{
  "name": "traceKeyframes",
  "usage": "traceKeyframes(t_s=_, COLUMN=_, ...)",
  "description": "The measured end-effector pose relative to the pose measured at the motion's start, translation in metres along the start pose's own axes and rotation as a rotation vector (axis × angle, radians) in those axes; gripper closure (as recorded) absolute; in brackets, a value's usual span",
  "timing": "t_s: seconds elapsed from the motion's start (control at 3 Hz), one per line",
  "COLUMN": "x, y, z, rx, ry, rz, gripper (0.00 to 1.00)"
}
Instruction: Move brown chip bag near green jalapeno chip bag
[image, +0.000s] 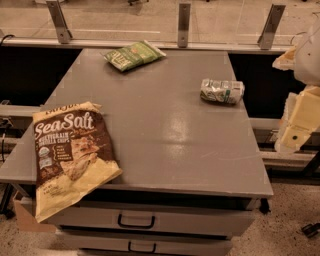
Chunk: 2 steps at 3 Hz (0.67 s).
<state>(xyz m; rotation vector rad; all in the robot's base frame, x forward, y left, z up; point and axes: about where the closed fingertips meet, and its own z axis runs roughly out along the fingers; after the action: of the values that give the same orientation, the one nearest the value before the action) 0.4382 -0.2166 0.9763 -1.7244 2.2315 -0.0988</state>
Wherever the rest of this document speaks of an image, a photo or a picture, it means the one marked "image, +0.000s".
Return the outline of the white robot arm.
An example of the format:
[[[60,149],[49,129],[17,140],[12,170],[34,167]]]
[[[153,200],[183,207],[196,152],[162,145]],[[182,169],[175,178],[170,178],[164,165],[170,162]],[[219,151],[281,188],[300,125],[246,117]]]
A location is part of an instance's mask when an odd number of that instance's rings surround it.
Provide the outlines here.
[[[320,19],[272,66],[292,70],[294,78],[305,84],[300,93],[288,95],[275,142],[277,152],[294,153],[320,127]]]

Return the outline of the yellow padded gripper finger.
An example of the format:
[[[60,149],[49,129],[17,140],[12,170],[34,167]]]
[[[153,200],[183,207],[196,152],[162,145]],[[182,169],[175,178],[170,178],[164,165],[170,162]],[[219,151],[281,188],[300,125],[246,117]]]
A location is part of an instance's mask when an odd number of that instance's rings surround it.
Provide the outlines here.
[[[320,87],[307,85],[299,94],[289,93],[275,150],[279,153],[294,153],[320,127]]]
[[[273,68],[287,71],[294,69],[296,47],[292,46],[289,50],[276,58],[272,64]]]

